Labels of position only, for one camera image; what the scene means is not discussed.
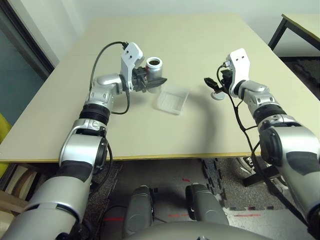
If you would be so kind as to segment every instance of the yellow chair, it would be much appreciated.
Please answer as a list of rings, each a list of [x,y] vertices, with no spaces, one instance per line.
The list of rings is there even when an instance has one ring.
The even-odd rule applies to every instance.
[[[10,129],[10,123],[8,123],[5,117],[0,113],[0,144],[9,133]],[[8,165],[9,163],[0,163],[0,178],[6,172]]]

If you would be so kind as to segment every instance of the gray floor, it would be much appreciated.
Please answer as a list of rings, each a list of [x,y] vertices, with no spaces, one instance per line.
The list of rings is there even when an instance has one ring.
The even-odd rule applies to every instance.
[[[232,162],[227,159],[225,159],[225,163],[233,166]],[[134,189],[140,185],[148,185],[156,190],[154,194],[154,214],[156,217],[167,222],[190,221],[185,204],[185,187],[194,182],[204,185],[208,183],[199,159],[124,162],[115,188],[109,196],[108,207],[127,206]],[[259,194],[257,189],[262,195],[265,194],[264,190],[259,188],[247,188],[247,194],[249,196],[252,196],[253,193]],[[247,196],[238,195],[237,197],[240,202],[243,202]],[[268,204],[264,204],[268,203],[268,199],[259,198],[259,201],[262,202],[262,206],[268,206]],[[252,207],[252,203],[248,202],[247,207]],[[307,233],[306,227],[287,209],[238,211],[224,207],[224,210],[231,226],[246,229],[271,239],[312,239]],[[126,209],[123,207],[115,207],[104,215],[101,239],[120,240],[122,238],[125,211]]]

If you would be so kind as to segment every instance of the white wall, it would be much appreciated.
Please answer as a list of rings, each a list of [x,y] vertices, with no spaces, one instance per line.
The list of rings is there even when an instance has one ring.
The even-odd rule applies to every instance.
[[[320,13],[319,0],[10,0],[10,4],[54,65],[98,16],[231,12],[268,43],[282,13]],[[289,30],[275,52],[281,57],[320,55]]]

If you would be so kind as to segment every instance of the table edge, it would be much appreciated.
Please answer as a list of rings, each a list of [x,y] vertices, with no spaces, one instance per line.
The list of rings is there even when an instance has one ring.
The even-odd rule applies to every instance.
[[[297,23],[296,21],[293,21],[291,18],[289,18],[288,16],[286,16],[285,13],[281,14],[281,17],[283,17],[284,19],[286,19],[287,21],[289,21],[290,23],[292,23],[293,25],[295,25],[296,27],[298,27],[299,29],[301,29],[302,31],[304,31],[306,34],[310,35],[311,37],[313,37],[314,39],[316,39],[317,41],[320,42],[320,37],[316,36],[314,33],[308,31],[307,29],[305,29],[303,26],[301,26],[299,23]]]
[[[136,156],[116,156],[114,161],[128,160],[155,160],[155,159],[200,159],[200,158],[234,158],[250,157],[251,152],[228,152],[228,153],[194,153],[194,154],[160,154],[160,155],[136,155]],[[57,163],[58,158],[51,159],[0,159],[0,163]]]

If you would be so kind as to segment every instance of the red tape mark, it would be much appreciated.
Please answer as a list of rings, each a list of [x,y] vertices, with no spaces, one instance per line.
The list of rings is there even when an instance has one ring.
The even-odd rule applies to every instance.
[[[188,217],[189,214],[187,213],[182,213],[182,214],[169,214],[168,217],[170,218],[178,218],[178,217]]]
[[[105,217],[103,219],[105,222],[123,222],[124,220],[124,217]]]
[[[235,217],[260,217],[261,214],[239,214],[239,215],[234,215]]]
[[[168,217],[177,218],[177,217],[180,217],[180,214],[169,214]]]

